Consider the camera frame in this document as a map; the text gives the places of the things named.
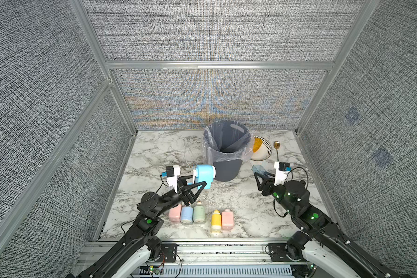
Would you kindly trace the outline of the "clear blue shavings tray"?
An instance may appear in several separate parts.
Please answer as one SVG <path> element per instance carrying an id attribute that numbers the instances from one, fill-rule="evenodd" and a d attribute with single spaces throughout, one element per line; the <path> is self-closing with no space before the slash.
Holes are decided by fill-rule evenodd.
<path id="1" fill-rule="evenodd" d="M 253 171 L 253 173 L 258 173 L 260 175 L 266 176 L 266 170 L 262 165 L 254 164 L 252 166 L 252 171 Z"/>

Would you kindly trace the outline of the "bright blue pencil sharpener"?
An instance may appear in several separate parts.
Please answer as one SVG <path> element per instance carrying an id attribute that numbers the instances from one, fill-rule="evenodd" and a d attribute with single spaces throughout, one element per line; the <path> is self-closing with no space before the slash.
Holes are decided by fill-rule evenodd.
<path id="1" fill-rule="evenodd" d="M 195 169 L 192 171 L 192 183 L 200 183 L 205 182 L 206 186 L 205 189 L 208 190 L 212 186 L 212 182 L 215 179 L 216 176 L 216 170 L 215 167 L 208 164 L 200 164 L 197 165 Z"/>

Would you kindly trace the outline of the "dark grey trash bin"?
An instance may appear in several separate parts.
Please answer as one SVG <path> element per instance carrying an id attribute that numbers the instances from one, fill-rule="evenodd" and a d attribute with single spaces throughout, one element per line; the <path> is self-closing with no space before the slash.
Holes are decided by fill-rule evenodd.
<path id="1" fill-rule="evenodd" d="M 240 122 L 219 120 L 205 127 L 202 137 L 203 162 L 214 166 L 215 180 L 228 182 L 237 177 L 253 154 L 254 136 Z"/>

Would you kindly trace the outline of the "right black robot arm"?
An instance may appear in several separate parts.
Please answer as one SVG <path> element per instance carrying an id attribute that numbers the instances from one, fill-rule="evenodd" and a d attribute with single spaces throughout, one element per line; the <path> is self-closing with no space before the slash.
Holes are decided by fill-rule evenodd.
<path id="1" fill-rule="evenodd" d="M 335 278 L 398 278 L 400 274 L 368 254 L 337 223 L 309 201 L 304 180 L 280 181 L 280 174 L 255 173 L 257 188 L 281 205 L 299 229 L 286 242 L 286 256 L 306 260 Z"/>

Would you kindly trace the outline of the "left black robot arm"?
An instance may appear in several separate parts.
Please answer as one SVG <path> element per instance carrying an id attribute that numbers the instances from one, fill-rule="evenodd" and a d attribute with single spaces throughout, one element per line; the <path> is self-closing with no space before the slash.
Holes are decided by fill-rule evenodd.
<path id="1" fill-rule="evenodd" d="M 160 196 L 147 192 L 137 206 L 139 214 L 121 239 L 100 259 L 77 275 L 78 278 L 127 278 L 134 270 L 161 253 L 162 241 L 156 236 L 164 221 L 161 215 L 183 203 L 191 205 L 207 185 L 205 181 L 188 185 L 191 176 L 177 178 L 177 190 Z"/>

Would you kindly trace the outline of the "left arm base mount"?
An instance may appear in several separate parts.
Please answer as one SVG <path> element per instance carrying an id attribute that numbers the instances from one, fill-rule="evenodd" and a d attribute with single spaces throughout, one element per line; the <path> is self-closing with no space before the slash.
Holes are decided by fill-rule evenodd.
<path id="1" fill-rule="evenodd" d="M 163 262 L 176 262 L 178 246 L 179 245 L 175 243 L 162 244 L 160 250 L 155 249 L 155 251 L 151 254 L 148 262 L 155 264 Z"/>

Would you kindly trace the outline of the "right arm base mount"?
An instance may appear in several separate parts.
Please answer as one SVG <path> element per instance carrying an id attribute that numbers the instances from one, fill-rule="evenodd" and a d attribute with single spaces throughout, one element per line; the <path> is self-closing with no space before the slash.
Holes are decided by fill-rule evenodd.
<path id="1" fill-rule="evenodd" d="M 265 247 L 265 252 L 270 256 L 272 262 L 306 262 L 302 257 L 290 258 L 286 243 L 269 243 Z"/>

